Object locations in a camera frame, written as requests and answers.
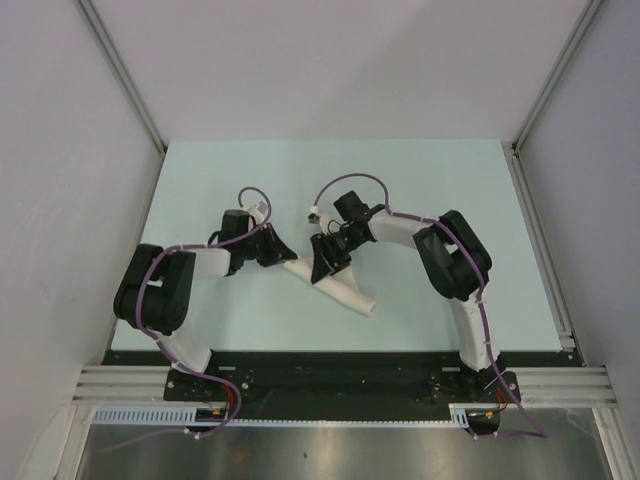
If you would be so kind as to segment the white cloth napkin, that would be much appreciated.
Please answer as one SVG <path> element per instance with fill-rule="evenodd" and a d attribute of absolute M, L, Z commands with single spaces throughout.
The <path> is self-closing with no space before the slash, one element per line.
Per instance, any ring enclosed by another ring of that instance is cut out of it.
<path fill-rule="evenodd" d="M 364 294 L 359 289 L 351 266 L 334 275 L 329 275 L 315 284 L 311 282 L 312 262 L 310 258 L 286 261 L 283 267 L 316 290 L 362 315 L 369 316 L 377 304 L 373 297 Z"/>

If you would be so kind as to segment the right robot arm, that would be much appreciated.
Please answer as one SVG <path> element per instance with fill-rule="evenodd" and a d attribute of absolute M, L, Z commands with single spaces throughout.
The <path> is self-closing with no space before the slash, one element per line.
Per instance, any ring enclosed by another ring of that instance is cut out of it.
<path fill-rule="evenodd" d="M 343 273 L 351 253 L 371 242 L 416 250 L 432 287 L 450 302 L 459 337 L 461 388 L 473 401 L 484 401 L 503 380 L 500 350 L 491 334 L 484 292 L 492 259 L 465 217 L 450 210 L 438 218 L 370 207 L 350 191 L 334 202 L 343 223 L 311 236 L 312 284 Z"/>

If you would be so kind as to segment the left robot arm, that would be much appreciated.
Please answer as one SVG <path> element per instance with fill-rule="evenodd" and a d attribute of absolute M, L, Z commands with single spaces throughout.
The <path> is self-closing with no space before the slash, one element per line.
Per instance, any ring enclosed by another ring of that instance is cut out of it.
<path fill-rule="evenodd" d="M 188 325 L 193 284 L 237 273 L 247 261 L 264 268 L 298 258 L 277 235 L 266 215 L 232 209 L 208 241 L 193 249 L 139 244 L 113 301 L 115 316 L 149 336 L 179 370 L 197 398 L 214 397 L 221 376 L 209 368 L 212 351 Z"/>

